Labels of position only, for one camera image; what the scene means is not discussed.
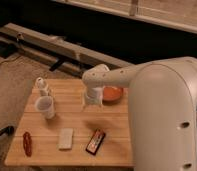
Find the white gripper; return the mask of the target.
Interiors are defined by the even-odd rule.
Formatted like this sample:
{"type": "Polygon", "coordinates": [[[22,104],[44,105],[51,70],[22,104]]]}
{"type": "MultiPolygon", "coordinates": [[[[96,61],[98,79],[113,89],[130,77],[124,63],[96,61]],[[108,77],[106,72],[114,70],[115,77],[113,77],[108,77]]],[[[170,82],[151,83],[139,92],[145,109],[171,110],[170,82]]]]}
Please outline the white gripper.
{"type": "Polygon", "coordinates": [[[86,108],[86,104],[98,104],[100,108],[103,108],[103,89],[101,87],[87,88],[84,93],[84,99],[82,99],[82,109],[86,108]]]}

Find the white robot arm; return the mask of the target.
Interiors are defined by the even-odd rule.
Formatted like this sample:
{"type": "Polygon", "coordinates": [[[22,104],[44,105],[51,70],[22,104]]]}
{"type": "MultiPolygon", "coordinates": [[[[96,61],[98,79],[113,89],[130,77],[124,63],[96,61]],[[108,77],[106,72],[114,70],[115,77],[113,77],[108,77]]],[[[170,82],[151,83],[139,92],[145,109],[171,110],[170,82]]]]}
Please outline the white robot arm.
{"type": "Polygon", "coordinates": [[[197,171],[197,59],[156,60],[115,70],[101,64],[82,76],[95,87],[128,89],[134,171],[197,171]]]}

